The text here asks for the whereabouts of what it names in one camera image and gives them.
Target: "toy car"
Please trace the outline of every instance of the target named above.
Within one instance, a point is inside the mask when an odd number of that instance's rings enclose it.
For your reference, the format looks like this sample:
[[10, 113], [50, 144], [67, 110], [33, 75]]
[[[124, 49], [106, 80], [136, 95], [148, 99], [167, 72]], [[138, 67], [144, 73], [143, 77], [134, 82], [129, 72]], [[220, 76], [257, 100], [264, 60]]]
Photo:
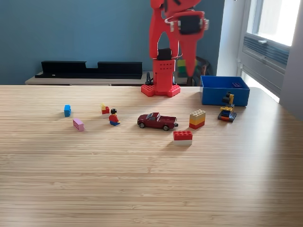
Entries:
[[165, 117], [161, 116], [159, 113], [151, 113], [149, 115], [141, 115], [138, 118], [137, 123], [140, 128], [150, 127], [168, 131], [169, 129], [178, 127], [178, 124], [176, 122], [176, 117]]

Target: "car wheel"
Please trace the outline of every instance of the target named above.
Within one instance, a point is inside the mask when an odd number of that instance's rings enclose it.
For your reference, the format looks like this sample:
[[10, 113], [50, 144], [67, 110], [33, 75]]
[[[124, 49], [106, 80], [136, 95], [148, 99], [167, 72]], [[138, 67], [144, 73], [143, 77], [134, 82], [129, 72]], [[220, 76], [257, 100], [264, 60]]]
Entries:
[[164, 131], [168, 131], [168, 130], [169, 130], [169, 126], [165, 125], [165, 126], [163, 127], [163, 129], [164, 129]]
[[140, 128], [142, 128], [142, 129], [145, 128], [145, 124], [144, 124], [144, 123], [140, 123], [139, 126], [140, 126]]

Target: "blue box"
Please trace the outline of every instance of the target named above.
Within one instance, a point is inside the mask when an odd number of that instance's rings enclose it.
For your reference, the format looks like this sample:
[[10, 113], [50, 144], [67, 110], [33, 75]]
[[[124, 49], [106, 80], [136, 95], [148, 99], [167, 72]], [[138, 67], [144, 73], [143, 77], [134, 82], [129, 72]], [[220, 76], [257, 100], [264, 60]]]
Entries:
[[234, 95], [233, 103], [235, 106], [247, 106], [250, 96], [250, 88], [245, 84], [241, 77], [212, 77], [201, 76], [201, 100], [203, 105], [223, 105], [223, 97], [228, 92]]

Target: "car windshield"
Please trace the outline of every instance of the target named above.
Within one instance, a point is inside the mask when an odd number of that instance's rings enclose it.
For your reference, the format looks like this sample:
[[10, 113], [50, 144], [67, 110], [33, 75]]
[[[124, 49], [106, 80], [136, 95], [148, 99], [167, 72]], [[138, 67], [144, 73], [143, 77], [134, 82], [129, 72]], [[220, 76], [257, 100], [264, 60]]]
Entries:
[[151, 113], [151, 114], [147, 115], [146, 119], [151, 118], [151, 117], [152, 117], [152, 115], [153, 115], [153, 113]]

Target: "black hair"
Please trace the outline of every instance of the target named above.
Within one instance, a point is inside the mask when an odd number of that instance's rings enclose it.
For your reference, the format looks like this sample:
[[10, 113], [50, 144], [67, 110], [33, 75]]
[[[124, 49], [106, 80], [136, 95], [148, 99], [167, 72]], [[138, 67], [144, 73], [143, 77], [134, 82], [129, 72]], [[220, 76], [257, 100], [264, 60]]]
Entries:
[[116, 109], [112, 109], [110, 112], [111, 112], [111, 114], [116, 114], [117, 110]]

